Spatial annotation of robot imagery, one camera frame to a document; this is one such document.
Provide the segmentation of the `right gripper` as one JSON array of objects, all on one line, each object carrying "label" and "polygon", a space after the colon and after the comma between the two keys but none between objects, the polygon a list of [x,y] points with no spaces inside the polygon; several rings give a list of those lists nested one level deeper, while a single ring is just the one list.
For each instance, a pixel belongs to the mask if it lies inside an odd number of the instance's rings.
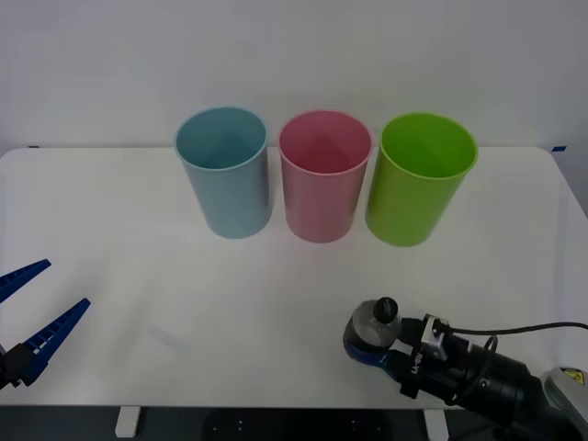
[{"label": "right gripper", "polygon": [[[424,321],[401,319],[399,340],[402,343],[420,343]],[[346,353],[355,361],[380,368],[392,379],[399,380],[401,394],[415,399],[420,391],[431,394],[446,405],[458,405],[473,375],[470,343],[463,338],[450,338],[443,343],[445,361],[414,348],[408,366],[408,356],[395,349],[364,350],[351,340],[344,342]]]}]

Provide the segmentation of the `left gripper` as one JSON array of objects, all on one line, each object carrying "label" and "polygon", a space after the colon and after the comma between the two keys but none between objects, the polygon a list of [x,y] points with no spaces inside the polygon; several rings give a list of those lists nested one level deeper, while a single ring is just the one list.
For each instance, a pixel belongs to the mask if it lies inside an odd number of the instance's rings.
[{"label": "left gripper", "polygon": [[[0,276],[0,302],[50,266],[51,262],[43,259]],[[26,386],[34,383],[90,305],[90,300],[83,298],[24,343],[8,351],[1,347],[1,389],[7,385],[16,388],[20,382]]]}]

